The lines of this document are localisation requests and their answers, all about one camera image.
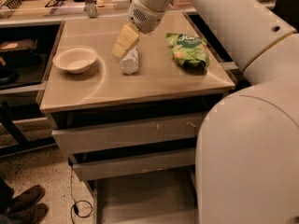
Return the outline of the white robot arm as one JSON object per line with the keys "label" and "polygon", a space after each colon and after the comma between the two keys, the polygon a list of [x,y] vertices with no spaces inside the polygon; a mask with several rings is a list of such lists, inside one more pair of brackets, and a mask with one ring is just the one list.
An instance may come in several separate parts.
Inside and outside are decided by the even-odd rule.
{"label": "white robot arm", "polygon": [[[256,0],[189,1],[250,84],[199,129],[199,224],[298,224],[298,34]],[[132,0],[128,19],[151,32],[169,2]]]}

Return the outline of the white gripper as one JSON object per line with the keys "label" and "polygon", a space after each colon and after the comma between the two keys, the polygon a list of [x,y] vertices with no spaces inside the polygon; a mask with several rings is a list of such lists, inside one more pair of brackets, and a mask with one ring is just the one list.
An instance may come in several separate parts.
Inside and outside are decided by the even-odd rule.
{"label": "white gripper", "polygon": [[154,0],[132,0],[128,9],[130,23],[125,24],[111,51],[115,60],[123,59],[138,43],[140,33],[147,34],[156,29],[164,16],[165,7]]}

